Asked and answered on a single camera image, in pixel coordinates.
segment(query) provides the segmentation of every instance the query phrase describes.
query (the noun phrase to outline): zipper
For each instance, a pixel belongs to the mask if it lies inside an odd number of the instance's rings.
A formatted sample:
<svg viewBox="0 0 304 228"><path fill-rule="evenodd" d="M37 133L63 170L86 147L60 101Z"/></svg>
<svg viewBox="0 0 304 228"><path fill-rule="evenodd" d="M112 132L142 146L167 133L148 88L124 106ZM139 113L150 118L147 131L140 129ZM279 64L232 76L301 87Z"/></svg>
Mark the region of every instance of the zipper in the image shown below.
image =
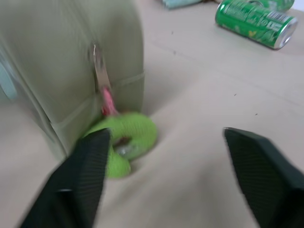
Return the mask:
<svg viewBox="0 0 304 228"><path fill-rule="evenodd" d="M104 115L118 115L111 94L111 85L106 71L103 53L96 44L93 46L93 62L99 93L103 96L102 112Z"/></svg>
<svg viewBox="0 0 304 228"><path fill-rule="evenodd" d="M80 31L80 33L83 36L83 39L88 41L84 42L85 46L80 47L81 52L83 51L85 59L88 61L88 64L92 67L93 75L94 75L94 81L95 81L95 93L100 93L100 78L98 75L99 72L102 71L103 67L103 56L102 51L100 49L99 43L97 41L97 37L95 33L91 30L90 25L88 23L88 19L86 19L86 16L84 14L84 11L82 7L79 5L79 2L77 0L59 0L63 7L65 8L65 11L68 13L69 19L71 19L72 24L77 24L77 29Z"/></svg>

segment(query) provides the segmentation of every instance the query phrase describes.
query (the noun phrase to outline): soda can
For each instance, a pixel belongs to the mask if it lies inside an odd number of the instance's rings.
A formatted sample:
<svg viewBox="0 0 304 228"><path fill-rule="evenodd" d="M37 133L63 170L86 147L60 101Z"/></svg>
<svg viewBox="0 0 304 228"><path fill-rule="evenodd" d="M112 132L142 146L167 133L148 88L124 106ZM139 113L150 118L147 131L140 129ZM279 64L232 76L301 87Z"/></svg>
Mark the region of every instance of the soda can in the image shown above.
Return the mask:
<svg viewBox="0 0 304 228"><path fill-rule="evenodd" d="M295 17L244 0L224 0L218 6L215 21L223 28L272 49L285 46L297 26Z"/></svg>
<svg viewBox="0 0 304 228"><path fill-rule="evenodd" d="M286 12L293 6L295 2L295 0L244 0L244 1L254 4L256 6L265 7L272 11L280 11L280 12Z"/></svg>

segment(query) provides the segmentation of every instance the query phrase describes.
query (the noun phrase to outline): beige bag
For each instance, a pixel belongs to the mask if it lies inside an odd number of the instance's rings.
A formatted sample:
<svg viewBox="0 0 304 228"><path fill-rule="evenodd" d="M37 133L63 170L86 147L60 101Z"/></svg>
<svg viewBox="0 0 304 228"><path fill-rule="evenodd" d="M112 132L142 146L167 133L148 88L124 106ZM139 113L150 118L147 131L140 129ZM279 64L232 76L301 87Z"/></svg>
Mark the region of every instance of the beige bag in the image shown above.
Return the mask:
<svg viewBox="0 0 304 228"><path fill-rule="evenodd" d="M0 63L60 159L101 113L92 43L103 49L118 110L140 111L142 41L128 0L0 1Z"/></svg>

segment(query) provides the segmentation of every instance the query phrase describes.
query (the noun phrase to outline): green plush toy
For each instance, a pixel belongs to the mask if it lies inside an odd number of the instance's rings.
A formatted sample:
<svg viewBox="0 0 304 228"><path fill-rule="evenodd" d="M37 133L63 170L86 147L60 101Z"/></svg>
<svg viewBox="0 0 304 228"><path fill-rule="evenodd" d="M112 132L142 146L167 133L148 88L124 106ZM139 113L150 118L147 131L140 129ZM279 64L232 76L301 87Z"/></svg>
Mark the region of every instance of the green plush toy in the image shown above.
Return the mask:
<svg viewBox="0 0 304 228"><path fill-rule="evenodd" d="M108 128L111 132L107 163L108 178L121 178L130 174L129 160L145 154L153 147L157 138L155 124L147 116L139 113L109 116L92 127L87 134L104 128ZM128 143L115 147L123 138L129 139Z"/></svg>
<svg viewBox="0 0 304 228"><path fill-rule="evenodd" d="M111 132L110 151L106 174L109 178L121 178L131 172L129 160L146 153L156 141L156 126L145 115L139 113L119 114L111 93L103 53L98 44L92 46L93 62L99 92L104 103L103 114L106 118L92 127L86 135L108 128ZM128 140L124 145L117 142Z"/></svg>

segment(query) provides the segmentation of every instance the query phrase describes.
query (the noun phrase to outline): beige tablecloth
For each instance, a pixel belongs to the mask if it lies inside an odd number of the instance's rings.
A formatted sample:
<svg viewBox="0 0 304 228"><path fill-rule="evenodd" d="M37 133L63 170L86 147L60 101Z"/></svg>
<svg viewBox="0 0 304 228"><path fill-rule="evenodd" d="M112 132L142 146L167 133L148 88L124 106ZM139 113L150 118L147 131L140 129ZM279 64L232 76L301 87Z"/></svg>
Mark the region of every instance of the beige tablecloth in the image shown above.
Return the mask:
<svg viewBox="0 0 304 228"><path fill-rule="evenodd" d="M167 11L137 0L145 34L144 112L159 128L134 173L108 180L98 228L256 228L222 128L271 138L304 170L304 14L283 49L218 28L216 4ZM57 162L16 106L0 109L0 221L14 227Z"/></svg>

